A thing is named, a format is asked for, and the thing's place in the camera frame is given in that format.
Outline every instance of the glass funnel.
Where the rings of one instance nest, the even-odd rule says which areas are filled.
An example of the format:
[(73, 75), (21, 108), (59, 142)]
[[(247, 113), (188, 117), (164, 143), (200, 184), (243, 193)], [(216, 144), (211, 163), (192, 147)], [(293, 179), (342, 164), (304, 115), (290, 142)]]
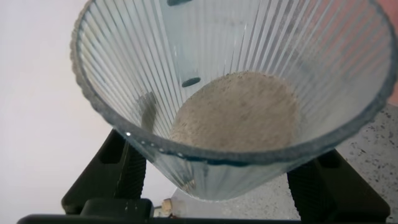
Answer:
[[(237, 197), (354, 135), (396, 80), (393, 28), (374, 1), (90, 1), (72, 34), (93, 108), (177, 187)], [(178, 109), (233, 72), (284, 79), (300, 121), (283, 149), (223, 152), (168, 140)]]

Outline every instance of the white background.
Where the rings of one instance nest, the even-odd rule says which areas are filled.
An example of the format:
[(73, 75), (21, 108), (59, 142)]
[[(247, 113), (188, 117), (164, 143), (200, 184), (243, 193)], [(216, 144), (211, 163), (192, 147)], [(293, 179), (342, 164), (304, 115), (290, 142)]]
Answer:
[[(73, 23), (85, 1), (0, 0), (0, 222), (62, 213), (61, 198), (111, 130), (75, 83)], [(175, 186), (147, 166), (143, 197)]]

